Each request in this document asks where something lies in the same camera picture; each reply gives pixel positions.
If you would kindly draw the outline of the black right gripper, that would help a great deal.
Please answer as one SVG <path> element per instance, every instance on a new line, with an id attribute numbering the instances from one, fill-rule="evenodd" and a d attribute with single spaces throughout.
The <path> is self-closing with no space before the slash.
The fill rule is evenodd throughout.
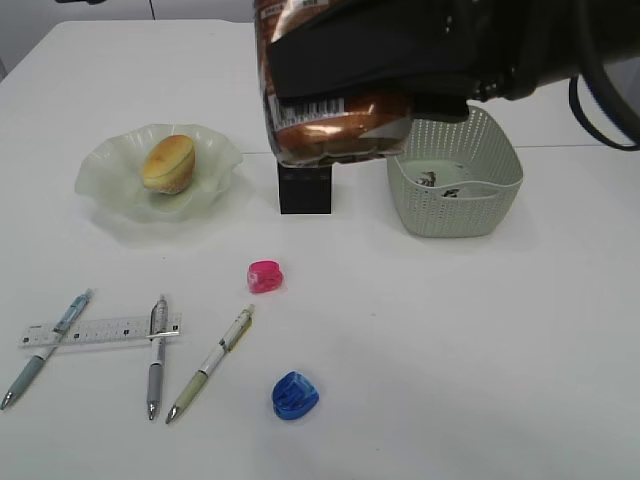
<path id="1" fill-rule="evenodd" d="M 284 101 L 374 90 L 411 95 L 417 119 L 468 118 L 540 80 L 538 1 L 343 1 L 269 46 Z"/>

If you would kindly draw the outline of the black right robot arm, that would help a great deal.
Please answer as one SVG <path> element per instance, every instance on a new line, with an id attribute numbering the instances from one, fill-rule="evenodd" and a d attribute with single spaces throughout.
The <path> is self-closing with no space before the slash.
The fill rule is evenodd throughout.
<path id="1" fill-rule="evenodd" d="M 266 50 L 286 103 L 395 93 L 458 122 L 469 101 L 518 100 L 639 53 L 635 1 L 342 1 Z"/>

